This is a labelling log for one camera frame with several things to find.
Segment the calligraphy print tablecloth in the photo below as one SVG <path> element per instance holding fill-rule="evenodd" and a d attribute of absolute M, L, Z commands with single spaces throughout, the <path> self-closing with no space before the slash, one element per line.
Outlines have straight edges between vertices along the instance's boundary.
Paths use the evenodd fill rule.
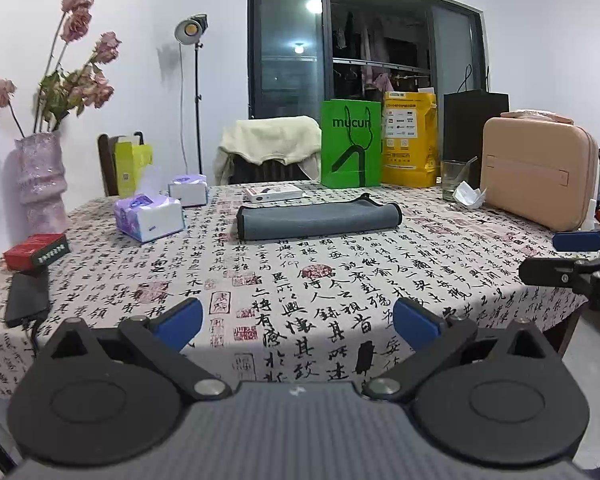
<path fill-rule="evenodd" d="M 582 307 L 563 288 L 528 287 L 518 266 L 553 255 L 547 229 L 492 208 L 448 203 L 438 190 L 372 188 L 402 211 L 389 231 L 246 243 L 234 223 L 244 192 L 218 186 L 185 211 L 181 232 L 138 244 L 96 198 L 70 214 L 69 252 L 50 267 L 50 314 L 38 336 L 66 318 L 110 327 L 179 302 L 204 307 L 185 347 L 230 384 L 243 380 L 364 382 L 411 350 L 393 328 L 396 300 L 487 328 L 528 318 L 549 330 Z"/>

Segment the black paper bag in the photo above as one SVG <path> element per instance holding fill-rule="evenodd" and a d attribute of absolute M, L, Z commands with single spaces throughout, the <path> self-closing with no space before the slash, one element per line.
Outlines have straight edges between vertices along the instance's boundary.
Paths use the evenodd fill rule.
<path fill-rule="evenodd" d="M 483 127 L 486 122 L 509 111 L 509 96 L 483 90 L 446 94 L 443 98 L 442 159 L 468 162 L 468 183 L 480 186 Z"/>

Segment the green paper shopping bag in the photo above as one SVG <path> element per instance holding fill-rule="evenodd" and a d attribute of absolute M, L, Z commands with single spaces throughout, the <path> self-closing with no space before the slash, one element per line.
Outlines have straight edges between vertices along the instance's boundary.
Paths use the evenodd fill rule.
<path fill-rule="evenodd" d="M 380 185 L 381 105 L 328 100 L 321 116 L 321 184 L 328 188 Z"/>

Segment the pink hard carry case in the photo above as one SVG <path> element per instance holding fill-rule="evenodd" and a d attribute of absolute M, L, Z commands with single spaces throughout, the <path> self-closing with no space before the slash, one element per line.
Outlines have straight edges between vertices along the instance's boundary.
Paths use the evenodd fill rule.
<path fill-rule="evenodd" d="M 579 229 L 596 195 L 598 144 L 572 120 L 504 113 L 483 127 L 486 203 L 554 232 Z"/>

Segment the purple tissue pack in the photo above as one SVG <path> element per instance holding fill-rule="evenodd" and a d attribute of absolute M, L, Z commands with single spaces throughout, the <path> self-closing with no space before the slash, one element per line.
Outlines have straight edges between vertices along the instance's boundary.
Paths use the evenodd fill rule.
<path fill-rule="evenodd" d="M 168 193 L 183 208 L 204 206 L 208 203 L 208 181 L 203 174 L 184 174 L 168 184 Z"/>
<path fill-rule="evenodd" d="M 185 228 L 180 201 L 160 194 L 138 194 L 116 200 L 114 218 L 118 230 L 140 244 L 175 234 Z"/>

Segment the white flat product box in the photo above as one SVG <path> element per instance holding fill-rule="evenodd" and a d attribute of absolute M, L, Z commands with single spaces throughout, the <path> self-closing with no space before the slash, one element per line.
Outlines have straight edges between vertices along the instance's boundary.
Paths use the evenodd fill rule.
<path fill-rule="evenodd" d="M 273 182 L 262 185 L 248 185 L 245 199 L 250 203 L 281 202 L 298 200 L 304 196 L 302 188 L 289 182 Z"/>

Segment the red small box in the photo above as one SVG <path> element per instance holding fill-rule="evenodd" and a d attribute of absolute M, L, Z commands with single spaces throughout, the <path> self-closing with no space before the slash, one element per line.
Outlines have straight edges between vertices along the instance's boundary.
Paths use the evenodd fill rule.
<path fill-rule="evenodd" d="M 49 266 L 70 252 L 65 234 L 35 234 L 3 254 L 6 266 L 13 271 L 32 271 Z"/>

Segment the dark wooden chair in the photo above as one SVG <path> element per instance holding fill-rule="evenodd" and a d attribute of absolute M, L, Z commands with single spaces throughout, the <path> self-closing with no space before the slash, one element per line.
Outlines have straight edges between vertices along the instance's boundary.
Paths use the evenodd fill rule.
<path fill-rule="evenodd" d="M 102 183 L 104 184 L 104 190 L 107 196 L 115 196 L 118 194 L 117 166 L 116 161 L 114 160 L 114 148 L 119 142 L 143 144 L 144 135 L 141 131 L 135 131 L 132 136 L 108 136 L 107 133 L 102 133 L 97 138 Z"/>

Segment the yellow paper bag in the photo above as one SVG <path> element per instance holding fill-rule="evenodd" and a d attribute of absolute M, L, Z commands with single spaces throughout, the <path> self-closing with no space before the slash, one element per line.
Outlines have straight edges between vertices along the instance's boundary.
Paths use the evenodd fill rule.
<path fill-rule="evenodd" d="M 381 182 L 431 188 L 438 171 L 436 95 L 386 92 L 382 102 Z"/>

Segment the purple tissue pack near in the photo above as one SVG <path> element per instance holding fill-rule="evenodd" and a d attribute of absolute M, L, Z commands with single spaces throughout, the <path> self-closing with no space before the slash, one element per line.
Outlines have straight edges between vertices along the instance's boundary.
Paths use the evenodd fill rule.
<path fill-rule="evenodd" d="M 140 244 L 175 234 L 185 228 L 180 201 L 160 194 L 138 194 L 116 200 L 114 218 L 118 230 Z"/>

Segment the black power bank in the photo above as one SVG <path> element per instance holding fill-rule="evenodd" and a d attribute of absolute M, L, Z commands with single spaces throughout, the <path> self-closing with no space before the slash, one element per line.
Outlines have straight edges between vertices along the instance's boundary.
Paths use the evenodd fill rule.
<path fill-rule="evenodd" d="M 17 272 L 10 282 L 4 322 L 8 328 L 44 321 L 50 312 L 50 279 L 46 270 Z"/>

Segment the yellow-green cardboard box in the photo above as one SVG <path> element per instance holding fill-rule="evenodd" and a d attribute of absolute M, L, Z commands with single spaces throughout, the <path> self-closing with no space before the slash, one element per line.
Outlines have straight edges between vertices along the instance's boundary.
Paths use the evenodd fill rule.
<path fill-rule="evenodd" d="M 153 158 L 152 147 L 148 144 L 124 141 L 114 146 L 118 195 L 121 198 L 131 197 L 136 193 L 144 170 L 152 164 Z"/>

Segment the chair draped with cream cloth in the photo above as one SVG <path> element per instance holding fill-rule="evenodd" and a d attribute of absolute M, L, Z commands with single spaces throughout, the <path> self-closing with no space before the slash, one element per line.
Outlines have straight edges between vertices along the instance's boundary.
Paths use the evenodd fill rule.
<path fill-rule="evenodd" d="M 309 116 L 241 119 L 225 127 L 213 164 L 216 184 L 226 185 L 235 169 L 235 158 L 250 164 L 297 164 L 310 180 L 321 177 L 322 130 Z"/>

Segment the clear drinking glass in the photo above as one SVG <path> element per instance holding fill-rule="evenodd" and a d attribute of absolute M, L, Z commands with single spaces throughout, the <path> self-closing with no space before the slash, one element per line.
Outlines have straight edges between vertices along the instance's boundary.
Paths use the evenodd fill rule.
<path fill-rule="evenodd" d="M 441 163 L 441 189 L 442 198 L 446 202 L 454 200 L 454 193 L 457 187 L 466 180 L 471 166 L 478 160 L 477 156 L 469 159 L 468 162 L 459 162 L 458 160 L 444 160 Z"/>

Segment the grey towel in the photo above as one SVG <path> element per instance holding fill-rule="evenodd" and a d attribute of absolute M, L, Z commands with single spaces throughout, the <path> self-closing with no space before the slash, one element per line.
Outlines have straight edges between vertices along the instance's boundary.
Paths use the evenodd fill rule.
<path fill-rule="evenodd" d="M 394 229 L 402 222 L 396 203 L 380 204 L 363 193 L 355 200 L 309 205 L 246 207 L 236 214 L 240 240 L 291 240 Z"/>

